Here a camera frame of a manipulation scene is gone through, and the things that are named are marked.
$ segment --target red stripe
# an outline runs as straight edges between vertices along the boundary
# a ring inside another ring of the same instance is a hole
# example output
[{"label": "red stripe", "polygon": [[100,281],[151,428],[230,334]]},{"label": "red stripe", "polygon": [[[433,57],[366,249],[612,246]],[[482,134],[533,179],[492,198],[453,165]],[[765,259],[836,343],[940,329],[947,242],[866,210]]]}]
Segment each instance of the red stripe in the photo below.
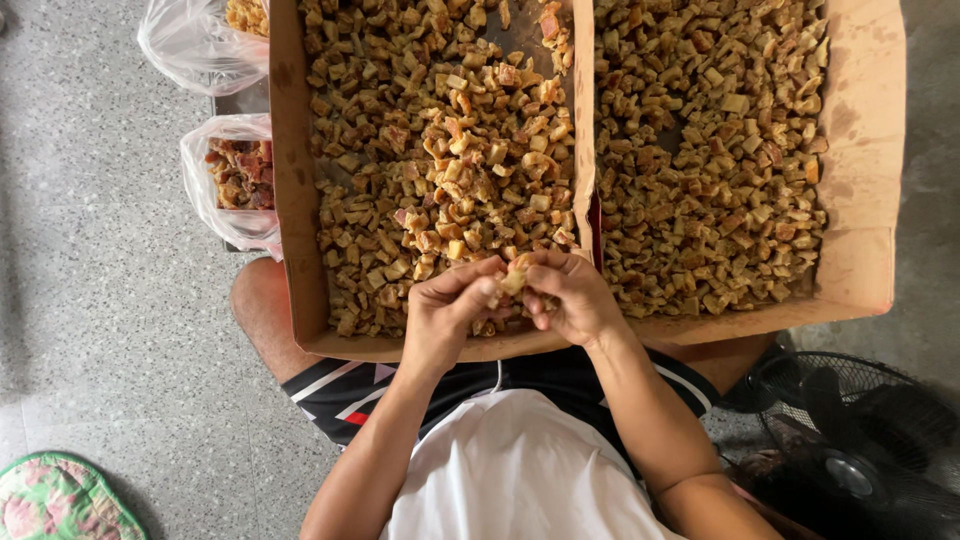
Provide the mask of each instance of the red stripe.
[{"label": "red stripe", "polygon": [[357,426],[363,426],[367,423],[367,419],[370,418],[369,414],[364,414],[362,412],[351,412],[351,414],[344,418],[347,422],[351,424],[356,424]]}]

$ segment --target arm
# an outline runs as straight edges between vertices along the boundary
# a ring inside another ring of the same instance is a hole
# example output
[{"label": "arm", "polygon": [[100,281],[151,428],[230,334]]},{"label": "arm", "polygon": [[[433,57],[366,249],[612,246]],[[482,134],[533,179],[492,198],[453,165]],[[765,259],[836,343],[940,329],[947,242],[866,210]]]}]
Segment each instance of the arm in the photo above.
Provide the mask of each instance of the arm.
[{"label": "arm", "polygon": [[[780,538],[733,492],[707,433],[654,369],[603,278],[577,256],[535,257],[524,297],[534,323],[587,350],[627,453],[677,531],[691,540]],[[559,298],[560,309],[546,311],[538,292]]]},{"label": "arm", "polygon": [[300,540],[376,538],[407,475],[430,397],[463,350],[465,327],[486,312],[500,258],[465,264],[410,290],[403,357],[367,423],[326,477],[307,510]]}]

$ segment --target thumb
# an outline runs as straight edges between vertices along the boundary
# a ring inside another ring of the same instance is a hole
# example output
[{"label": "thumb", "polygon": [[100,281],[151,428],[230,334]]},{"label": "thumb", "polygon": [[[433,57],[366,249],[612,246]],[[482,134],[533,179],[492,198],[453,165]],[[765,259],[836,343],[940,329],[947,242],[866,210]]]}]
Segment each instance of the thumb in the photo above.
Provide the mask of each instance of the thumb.
[{"label": "thumb", "polygon": [[460,293],[455,301],[448,307],[450,316],[454,319],[451,322],[455,324],[465,324],[472,321],[487,309],[487,302],[496,292],[496,280],[490,276],[478,278],[475,282],[468,285],[464,292]]},{"label": "thumb", "polygon": [[538,292],[556,296],[564,302],[574,300],[581,292],[567,274],[542,264],[531,266],[527,270],[527,285]]}]

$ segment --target cardboard box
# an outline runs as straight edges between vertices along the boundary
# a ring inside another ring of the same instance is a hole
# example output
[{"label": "cardboard box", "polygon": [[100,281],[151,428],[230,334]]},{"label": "cardboard box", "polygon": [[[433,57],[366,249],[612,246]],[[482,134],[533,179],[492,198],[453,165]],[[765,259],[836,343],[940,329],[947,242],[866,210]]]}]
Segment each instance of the cardboard box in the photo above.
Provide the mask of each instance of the cardboard box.
[{"label": "cardboard box", "polygon": [[[313,185],[317,168],[309,144],[313,113],[296,6],[296,0],[272,2],[270,62],[276,211],[294,336],[308,353],[398,361],[402,339],[344,338],[326,322],[328,285],[316,241],[320,198]],[[897,0],[827,0],[824,9],[830,19],[831,47],[820,125],[830,149],[821,155],[824,172],[818,193],[819,204],[828,211],[828,229],[806,294],[794,295],[783,304],[719,316],[628,318],[638,335],[668,343],[701,343],[879,315],[893,304],[906,96],[906,39],[900,5]],[[592,3],[572,2],[572,10],[578,52],[571,74],[576,89],[574,209],[584,247],[581,253],[593,258],[593,246],[599,243],[586,219],[595,176],[593,62],[592,54],[584,54],[593,49]],[[553,332],[505,333],[468,339],[460,359],[495,360],[566,346]]]},{"label": "cardboard box", "polygon": [[827,0],[830,63],[817,185],[828,212],[812,285],[783,304],[721,315],[628,317],[637,335],[690,344],[881,315],[894,301],[894,233],[906,117],[906,36],[897,0]]},{"label": "cardboard box", "polygon": [[[276,214],[280,222],[284,265],[290,288],[294,337],[307,353],[362,361],[399,361],[403,339],[386,337],[341,337],[327,324],[329,316],[328,283],[324,260],[317,244],[320,227],[320,195],[314,179],[322,174],[310,150],[313,111],[309,108],[310,87],[305,77],[309,61],[303,49],[303,22],[297,11],[297,0],[271,2],[270,24],[270,106],[274,128],[274,175],[276,179]],[[574,44],[576,50],[593,48],[593,13],[590,3],[566,0],[565,8],[575,11]],[[535,2],[525,11],[538,10]],[[533,18],[515,16],[509,33],[521,50],[533,50],[540,40],[534,38]],[[486,39],[499,32],[499,25],[488,25]],[[505,53],[515,50],[500,43]],[[539,54],[549,57],[540,47]],[[549,62],[538,62],[538,71],[549,74]],[[577,252],[592,260],[593,232],[587,220],[593,194],[593,63],[592,55],[577,55],[573,71],[567,75],[567,106],[573,105],[576,128],[576,179],[573,209],[577,216]],[[461,354],[461,361],[488,361],[530,355],[568,347],[554,332],[529,330],[507,331],[494,337],[471,337]]]}]

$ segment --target knee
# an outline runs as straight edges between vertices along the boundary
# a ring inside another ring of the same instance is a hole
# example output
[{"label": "knee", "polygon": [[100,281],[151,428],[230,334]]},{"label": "knee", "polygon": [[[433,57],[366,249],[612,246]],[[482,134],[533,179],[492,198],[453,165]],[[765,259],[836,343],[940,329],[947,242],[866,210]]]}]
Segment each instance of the knee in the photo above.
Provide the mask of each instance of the knee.
[{"label": "knee", "polygon": [[263,308],[255,305],[258,301],[267,298],[268,294],[275,292],[277,288],[285,289],[286,283],[282,262],[263,257],[247,263],[230,288],[230,308],[233,316],[243,324],[246,313]]}]

